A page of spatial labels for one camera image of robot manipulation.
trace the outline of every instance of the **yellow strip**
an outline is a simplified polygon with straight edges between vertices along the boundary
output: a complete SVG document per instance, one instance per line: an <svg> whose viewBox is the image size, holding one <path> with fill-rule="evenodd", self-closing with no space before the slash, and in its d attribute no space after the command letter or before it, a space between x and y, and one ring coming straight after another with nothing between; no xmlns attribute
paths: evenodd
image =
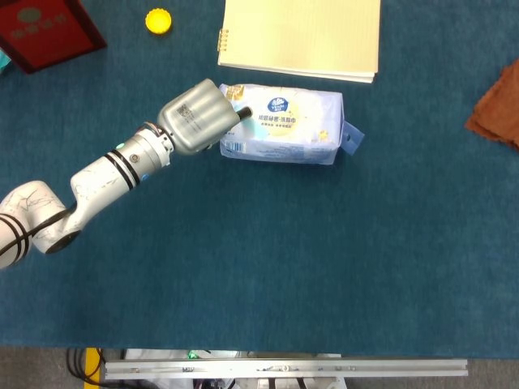
<svg viewBox="0 0 519 389"><path fill-rule="evenodd" d="M92 374L92 372L99 366L99 353L95 348L87 348L87 353L84 358L84 372L86 375ZM96 383L101 379L101 368L93 374L90 379ZM84 383L84 389L98 389L97 385L90 385L89 383Z"/></svg>

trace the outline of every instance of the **red box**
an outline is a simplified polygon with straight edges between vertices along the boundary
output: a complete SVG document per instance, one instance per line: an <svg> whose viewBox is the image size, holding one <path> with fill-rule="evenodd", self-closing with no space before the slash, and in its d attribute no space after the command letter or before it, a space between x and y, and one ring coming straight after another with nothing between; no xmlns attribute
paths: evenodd
<svg viewBox="0 0 519 389"><path fill-rule="evenodd" d="M0 0L0 48L27 73L103 47L78 0Z"/></svg>

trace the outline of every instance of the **yellow bottle cap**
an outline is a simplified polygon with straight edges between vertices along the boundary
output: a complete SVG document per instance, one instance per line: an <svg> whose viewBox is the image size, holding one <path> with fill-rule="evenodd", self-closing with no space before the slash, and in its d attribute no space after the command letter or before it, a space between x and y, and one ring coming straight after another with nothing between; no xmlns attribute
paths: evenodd
<svg viewBox="0 0 519 389"><path fill-rule="evenodd" d="M172 24L171 15L162 8L155 8L146 15L146 27L154 34L168 32Z"/></svg>

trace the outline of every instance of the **blue logo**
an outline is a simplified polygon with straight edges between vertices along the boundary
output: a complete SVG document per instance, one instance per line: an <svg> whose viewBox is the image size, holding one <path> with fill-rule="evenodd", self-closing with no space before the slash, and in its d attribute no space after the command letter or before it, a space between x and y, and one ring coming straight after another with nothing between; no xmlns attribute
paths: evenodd
<svg viewBox="0 0 519 389"><path fill-rule="evenodd" d="M289 102L283 97L276 97L268 103L268 110L270 112L286 111L289 108Z"/></svg>

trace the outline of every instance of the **package of wet wipes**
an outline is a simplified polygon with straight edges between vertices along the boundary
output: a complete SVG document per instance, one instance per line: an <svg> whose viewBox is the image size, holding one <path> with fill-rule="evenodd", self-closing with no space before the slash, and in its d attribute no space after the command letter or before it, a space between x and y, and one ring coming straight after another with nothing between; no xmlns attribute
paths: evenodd
<svg viewBox="0 0 519 389"><path fill-rule="evenodd" d="M363 133L345 121L341 93L254 84L220 90L236 110L252 109L220 141L223 156L331 165L339 147L353 154L362 142Z"/></svg>

